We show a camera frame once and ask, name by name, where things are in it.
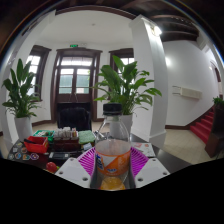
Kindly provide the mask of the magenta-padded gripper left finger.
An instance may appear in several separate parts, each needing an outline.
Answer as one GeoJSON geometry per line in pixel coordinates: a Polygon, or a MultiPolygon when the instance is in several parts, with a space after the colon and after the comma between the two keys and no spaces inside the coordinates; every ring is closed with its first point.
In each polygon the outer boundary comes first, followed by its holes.
{"type": "Polygon", "coordinates": [[[78,158],[67,159],[55,175],[83,188],[97,188],[95,148],[87,150],[78,158]]]}

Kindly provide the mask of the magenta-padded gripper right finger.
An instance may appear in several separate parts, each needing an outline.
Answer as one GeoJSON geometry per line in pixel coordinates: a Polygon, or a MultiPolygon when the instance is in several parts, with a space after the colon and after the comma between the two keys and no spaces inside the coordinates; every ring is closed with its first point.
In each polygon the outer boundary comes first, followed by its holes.
{"type": "Polygon", "coordinates": [[[130,168],[127,178],[129,189],[146,186],[169,174],[170,172],[156,158],[151,146],[145,149],[131,148],[130,168]]]}

